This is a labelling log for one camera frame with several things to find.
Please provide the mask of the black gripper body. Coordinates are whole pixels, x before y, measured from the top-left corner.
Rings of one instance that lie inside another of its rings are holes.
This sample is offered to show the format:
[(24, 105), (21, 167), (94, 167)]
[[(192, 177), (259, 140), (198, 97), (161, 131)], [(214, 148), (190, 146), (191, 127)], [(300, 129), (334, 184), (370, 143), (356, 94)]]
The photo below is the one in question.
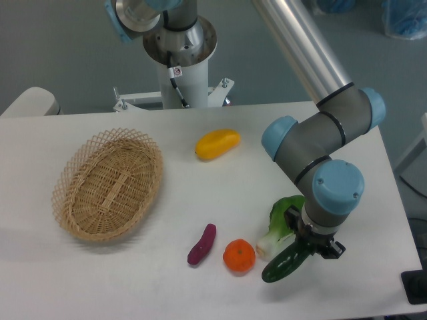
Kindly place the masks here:
[(314, 252), (324, 259), (339, 259), (346, 248), (334, 239), (339, 226), (324, 227), (313, 222), (306, 213), (305, 207), (298, 210), (291, 205), (285, 212), (284, 218), (288, 227), (296, 235), (296, 240), (303, 240), (314, 247)]

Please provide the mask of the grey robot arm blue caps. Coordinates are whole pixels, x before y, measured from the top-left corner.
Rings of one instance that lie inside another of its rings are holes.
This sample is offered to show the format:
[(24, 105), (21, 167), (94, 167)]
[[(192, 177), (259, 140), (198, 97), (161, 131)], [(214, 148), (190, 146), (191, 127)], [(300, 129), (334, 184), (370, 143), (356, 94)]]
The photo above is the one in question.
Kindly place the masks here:
[[(364, 179), (354, 165), (330, 156), (377, 126), (385, 104), (374, 90), (354, 86), (300, 1), (254, 6), (318, 108), (302, 122), (275, 120), (262, 145), (306, 198), (302, 209), (286, 214), (298, 239), (323, 258), (336, 259), (345, 249), (334, 235), (358, 205)], [(106, 1), (104, 7), (121, 40), (141, 37), (146, 53), (160, 64), (164, 108), (207, 107), (214, 96), (207, 75), (188, 71), (209, 59), (217, 40), (195, 1)]]

